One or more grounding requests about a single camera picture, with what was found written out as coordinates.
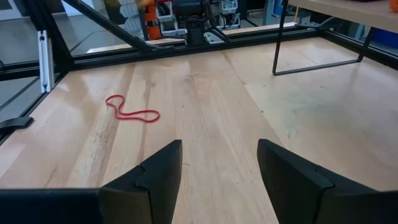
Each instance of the red rubber band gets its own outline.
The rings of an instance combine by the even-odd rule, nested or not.
[[[122,99],[122,102],[120,103],[119,107],[116,107],[116,105],[109,102],[110,100],[112,100],[114,98]],[[105,100],[105,104],[106,104],[106,106],[110,106],[110,107],[114,108],[114,117],[118,120],[138,120],[138,121],[142,121],[145,123],[153,123],[160,118],[160,113],[156,110],[140,110],[140,111],[135,111],[135,112],[130,112],[130,113],[122,112],[123,105],[124,105],[125,101],[126,101],[126,99],[122,95],[111,95],[110,97],[108,97]],[[145,119],[145,118],[132,116],[132,115],[145,114],[145,113],[154,113],[157,116],[154,119]]]

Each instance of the light wood board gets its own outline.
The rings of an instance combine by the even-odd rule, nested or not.
[[[289,4],[348,21],[398,32],[398,12],[389,8],[389,0],[289,0]]]
[[[284,27],[292,27],[294,26],[294,22],[286,22],[284,24]],[[279,24],[274,24],[274,25],[267,25],[267,26],[259,26],[259,27],[250,27],[250,28],[242,28],[242,29],[233,29],[233,30],[225,30],[223,31],[226,35],[229,34],[241,34],[245,32],[253,32],[253,31],[259,31],[259,30],[269,30],[269,29],[275,29],[278,28]],[[172,43],[172,42],[180,42],[182,41],[181,39],[173,39],[173,38],[166,38],[166,39],[160,39],[160,40],[148,40],[148,44],[165,44],[165,43]],[[88,54],[90,53],[96,53],[96,52],[104,52],[108,50],[119,50],[119,49],[128,49],[131,48],[130,45],[128,44],[118,44],[114,46],[107,46],[107,47],[97,47],[93,49],[89,49],[87,51]]]
[[[398,72],[361,63],[271,75],[275,44],[69,73],[0,146],[0,188],[97,187],[182,139],[174,223],[277,223],[256,149],[270,139],[376,190],[397,190]],[[321,39],[284,42],[278,70],[356,54]],[[153,124],[117,121],[150,108]]]

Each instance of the white bracket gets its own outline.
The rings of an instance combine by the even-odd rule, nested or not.
[[[46,30],[38,31],[37,37],[39,41],[40,89],[42,93],[49,93],[55,85],[51,40]]]

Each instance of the black metal frame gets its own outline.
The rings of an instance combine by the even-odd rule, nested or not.
[[[157,58],[172,57],[178,55],[195,54],[200,52],[210,52],[215,50],[224,50],[236,47],[269,44],[274,42],[277,43],[277,50],[275,52],[276,56],[275,59],[277,60],[280,43],[282,41],[298,40],[298,39],[305,39],[311,37],[323,37],[324,39],[337,43],[338,45],[346,47],[347,49],[353,50],[362,55],[357,60],[352,60],[349,62],[338,62],[323,66],[320,65],[312,67],[313,69],[338,66],[347,63],[355,63],[360,61],[364,55],[375,61],[383,63],[384,65],[390,66],[394,69],[398,69],[398,64],[396,63],[398,56],[392,55],[377,47],[368,46],[370,40],[368,40],[365,43],[366,47],[364,48],[364,45],[361,42],[351,39],[349,37],[345,37],[341,34],[337,34],[330,30],[318,30],[318,29],[309,30],[297,26],[281,27],[281,24],[283,24],[284,22],[285,10],[282,11],[283,19],[281,18],[281,23],[279,28],[269,29],[269,30],[258,30],[258,31],[240,33],[240,34],[231,34],[228,35],[228,37],[231,40],[228,43],[204,45],[201,47],[186,47],[183,41],[176,41],[168,44],[146,45],[149,46],[150,48],[148,52],[146,52],[146,50],[142,49],[140,50],[139,47],[138,48],[133,47],[128,49],[110,50],[107,52],[70,56],[70,52],[67,50],[67,48],[65,48],[66,46],[66,44],[64,45],[65,41],[63,40],[61,33],[59,32],[59,29],[52,18],[51,13],[45,9],[44,1],[40,0],[24,0],[24,1],[28,2],[29,4],[35,4],[33,7],[31,7],[32,13],[30,14],[30,19],[32,20],[32,22],[35,23],[35,26],[39,28],[45,27],[46,30],[50,31],[49,34],[51,35],[52,40],[55,39],[58,40],[52,42],[53,50],[57,51],[56,54],[59,55],[59,58],[64,58],[65,59],[64,62],[66,63],[63,63],[62,60],[55,61],[56,63],[55,73],[57,73],[58,75],[56,77],[56,82],[55,82],[56,84],[59,83],[59,81],[69,71],[74,71],[74,70],[104,67],[108,65],[118,65],[129,62],[138,62],[143,60],[152,60]],[[111,21],[107,20],[107,18],[101,16],[96,11],[92,10],[92,8],[84,7],[84,4],[80,4],[79,0],[65,0],[65,1],[71,5],[73,5],[74,3],[79,3],[77,5],[77,9],[79,10],[79,7],[81,6],[83,6],[84,8],[80,9],[79,10],[80,12],[82,12],[86,16],[90,16],[90,18],[94,20],[94,22],[100,24],[104,28],[108,28],[107,30],[109,30],[112,34],[118,37],[120,37],[120,35],[124,35],[127,41],[135,41],[135,38],[133,36],[131,36],[127,32],[124,33],[123,30],[122,32],[120,32],[120,28],[117,25],[113,24]],[[293,72],[300,72],[304,70],[309,70],[309,69],[304,68],[300,70],[293,70]],[[38,77],[39,75],[40,71],[39,71],[38,61],[15,63],[15,64],[5,65],[3,70],[0,71],[0,81],[13,80],[25,77]],[[23,113],[20,114],[19,117],[28,116],[47,95],[48,93],[41,94]],[[0,135],[0,144],[4,142],[11,134],[12,131],[3,136]]]
[[[330,67],[336,67],[340,65],[348,65],[351,63],[358,63],[361,62],[364,54],[368,50],[369,44],[373,38],[373,34],[375,31],[375,28],[371,27],[368,36],[366,37],[366,40],[363,44],[362,51],[360,51],[359,56],[357,59],[354,60],[347,60],[344,62],[334,62],[334,63],[327,63],[323,65],[315,65],[315,66],[310,66],[310,67],[305,67],[305,68],[296,68],[296,69],[291,69],[291,70],[285,70],[281,72],[276,71],[276,67],[278,64],[278,58],[279,58],[279,50],[280,50],[280,43],[282,42],[282,33],[283,33],[283,28],[284,28],[284,23],[285,23],[285,16],[286,16],[286,9],[287,6],[289,5],[289,0],[284,0],[283,1],[283,8],[282,8],[282,14],[280,16],[280,23],[279,23],[279,31],[278,31],[278,39],[276,42],[276,48],[275,48],[275,57],[274,57],[274,65],[272,66],[272,74],[275,76],[278,75],[287,75],[291,73],[297,73],[297,72],[306,72],[306,71],[311,71],[311,70],[316,70],[316,69],[321,69],[321,68],[330,68]]]

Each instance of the table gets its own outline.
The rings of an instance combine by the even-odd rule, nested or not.
[[[364,41],[363,50],[359,54],[358,59],[276,72],[283,32],[283,27],[281,25],[285,21],[286,8],[288,4],[371,26],[371,30]],[[398,32],[398,13],[392,12],[389,9],[388,0],[374,2],[357,2],[350,0],[286,0],[284,1],[282,15],[280,17],[279,35],[272,73],[274,75],[286,75],[295,72],[304,72],[319,68],[335,67],[360,62],[362,61],[370,41],[372,40],[375,28]]]

